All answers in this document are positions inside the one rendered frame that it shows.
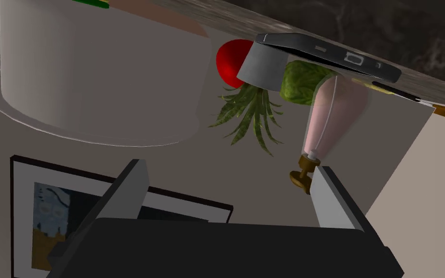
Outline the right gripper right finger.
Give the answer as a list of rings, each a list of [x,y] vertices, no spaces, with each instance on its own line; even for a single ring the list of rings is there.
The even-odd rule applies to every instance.
[[[310,240],[316,248],[334,246],[337,249],[354,245],[386,247],[330,167],[316,167],[310,196],[320,226],[317,235]]]

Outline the grey pot with green plant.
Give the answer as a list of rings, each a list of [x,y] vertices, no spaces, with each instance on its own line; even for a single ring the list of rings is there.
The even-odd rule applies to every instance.
[[[281,113],[275,110],[275,107],[280,105],[270,100],[269,91],[280,90],[286,64],[286,54],[253,42],[237,74],[237,78],[244,83],[239,88],[229,86],[226,89],[228,94],[219,97],[225,104],[216,115],[215,123],[210,126],[220,126],[234,118],[239,118],[239,124],[230,133],[233,137],[231,145],[243,139],[252,128],[262,150],[271,155],[263,134],[266,133],[273,143],[280,144],[280,141],[272,136],[269,123],[278,125],[275,116]]]

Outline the white cylindrical container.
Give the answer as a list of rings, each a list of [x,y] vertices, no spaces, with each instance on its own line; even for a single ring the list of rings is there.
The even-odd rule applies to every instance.
[[[0,112],[111,146],[181,142],[212,57],[194,20],[147,0],[0,0]]]

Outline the green lettuce head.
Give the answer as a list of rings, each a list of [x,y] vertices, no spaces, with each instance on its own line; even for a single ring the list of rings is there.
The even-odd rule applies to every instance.
[[[294,60],[285,67],[280,96],[285,101],[310,106],[320,86],[337,72],[309,62]]]

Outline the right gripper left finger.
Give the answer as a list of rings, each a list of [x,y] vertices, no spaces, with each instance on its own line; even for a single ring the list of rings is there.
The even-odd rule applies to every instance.
[[[131,160],[113,184],[103,194],[84,218],[78,229],[65,243],[57,244],[48,255],[52,267],[64,256],[72,243],[85,233],[92,222],[99,218],[135,219],[143,204],[149,187],[147,164],[143,159]]]

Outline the black and yellow pen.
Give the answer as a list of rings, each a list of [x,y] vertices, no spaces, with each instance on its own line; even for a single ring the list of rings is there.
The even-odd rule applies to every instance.
[[[372,90],[376,90],[376,91],[379,91],[379,92],[382,92],[382,93],[385,93],[385,94],[397,95],[397,96],[400,96],[400,97],[403,97],[403,98],[406,98],[406,99],[409,99],[409,100],[415,101],[415,102],[420,102],[421,101],[421,99],[419,97],[416,97],[416,96],[414,96],[414,95],[412,95],[410,93],[404,92],[402,90],[398,90],[396,88],[384,85],[384,84],[379,83],[379,82],[366,83],[366,82],[363,82],[363,81],[361,81],[359,79],[354,79],[354,78],[351,79],[351,80],[353,82],[358,83],[360,85],[363,85],[363,86],[365,86],[367,88],[370,88]]]

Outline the black smartphone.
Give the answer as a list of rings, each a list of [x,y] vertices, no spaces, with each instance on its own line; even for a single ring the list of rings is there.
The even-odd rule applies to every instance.
[[[395,83],[401,69],[338,45],[301,33],[261,33],[256,42],[319,64]]]

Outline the black framed wall picture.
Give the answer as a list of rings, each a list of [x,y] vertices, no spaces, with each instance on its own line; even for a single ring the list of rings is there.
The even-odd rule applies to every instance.
[[[48,255],[75,232],[114,182],[92,172],[19,155],[10,159],[12,278],[47,278]],[[234,207],[149,187],[138,218],[229,222]]]

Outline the pink bottle with brass stopper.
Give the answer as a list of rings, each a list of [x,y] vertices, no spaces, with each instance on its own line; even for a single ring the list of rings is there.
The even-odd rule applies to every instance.
[[[324,80],[313,95],[299,171],[291,171],[293,184],[310,193],[313,174],[332,147],[364,112],[369,90],[342,75]]]

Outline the green flat book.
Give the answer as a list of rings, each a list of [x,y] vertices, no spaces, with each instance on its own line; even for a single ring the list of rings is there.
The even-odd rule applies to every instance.
[[[73,1],[103,9],[108,9],[110,7],[109,0],[73,0]]]

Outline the red apple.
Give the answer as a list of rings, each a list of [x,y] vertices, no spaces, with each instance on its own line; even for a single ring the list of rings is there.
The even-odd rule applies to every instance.
[[[221,79],[230,87],[239,88],[244,83],[237,74],[254,42],[235,39],[224,43],[216,54],[216,67]]]

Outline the wooden table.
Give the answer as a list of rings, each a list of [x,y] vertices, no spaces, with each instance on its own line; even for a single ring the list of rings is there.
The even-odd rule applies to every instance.
[[[399,68],[401,77],[390,83],[320,65],[366,83],[379,82],[402,90],[426,103],[445,106],[445,21],[398,0],[152,2],[244,39],[256,40],[261,33],[301,33],[341,46]]]

